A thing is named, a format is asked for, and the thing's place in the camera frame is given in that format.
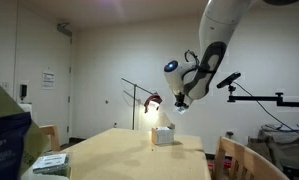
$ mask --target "door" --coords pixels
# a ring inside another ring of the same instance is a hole
[[[58,32],[56,24],[19,7],[16,47],[16,99],[20,84],[27,85],[23,102],[32,103],[33,120],[39,125],[55,124],[60,145],[68,143],[70,37]],[[54,78],[44,86],[43,74]]]

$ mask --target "lamp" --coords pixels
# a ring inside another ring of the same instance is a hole
[[[146,89],[144,89],[144,88],[138,86],[137,84],[132,83],[132,82],[130,82],[130,81],[124,79],[124,78],[121,78],[121,79],[124,80],[124,81],[126,81],[127,83],[130,83],[130,84],[133,85],[132,130],[134,130],[134,129],[135,129],[134,127],[135,127],[135,101],[136,101],[136,89],[139,88],[139,89],[141,89],[141,90],[143,90],[143,91],[145,91],[145,92],[147,92],[147,93],[150,94],[150,96],[148,97],[148,99],[146,100],[146,102],[145,102],[145,104],[144,104],[144,106],[145,106],[145,113],[148,112],[148,106],[149,106],[149,104],[154,104],[154,105],[156,106],[156,110],[158,110],[158,109],[159,109],[159,105],[160,105],[160,103],[162,102],[162,99],[161,99],[161,97],[158,95],[157,92],[152,93],[152,92],[150,92],[150,91],[148,91],[148,90],[146,90]]]

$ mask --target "ceiling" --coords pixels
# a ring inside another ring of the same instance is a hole
[[[75,29],[202,14],[207,0],[21,0],[39,14]]]

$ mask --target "lamp stand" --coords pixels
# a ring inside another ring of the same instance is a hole
[[[146,89],[144,89],[144,88],[142,88],[142,87],[140,87],[140,86],[138,86],[137,84],[135,84],[135,83],[132,83],[132,82],[130,82],[130,81],[128,81],[128,80],[126,80],[126,79],[124,79],[124,78],[121,78],[122,80],[124,80],[124,81],[126,81],[127,83],[129,83],[129,84],[132,84],[133,85],[133,109],[132,109],[132,130],[135,130],[135,106],[136,106],[136,89],[137,88],[139,88],[139,89],[141,89],[141,90],[143,90],[143,91],[146,91],[147,93],[149,93],[149,94],[151,94],[151,95],[153,95],[153,93],[152,92],[150,92],[150,91],[148,91],[148,90],[146,90]]]

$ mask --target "cardboard box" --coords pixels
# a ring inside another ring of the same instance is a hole
[[[154,144],[170,144],[174,142],[175,125],[151,128],[151,141]]]
[[[17,102],[0,86],[0,117],[24,113]],[[30,128],[24,137],[23,157],[21,160],[20,175],[24,174],[43,153],[50,140],[31,121]]]

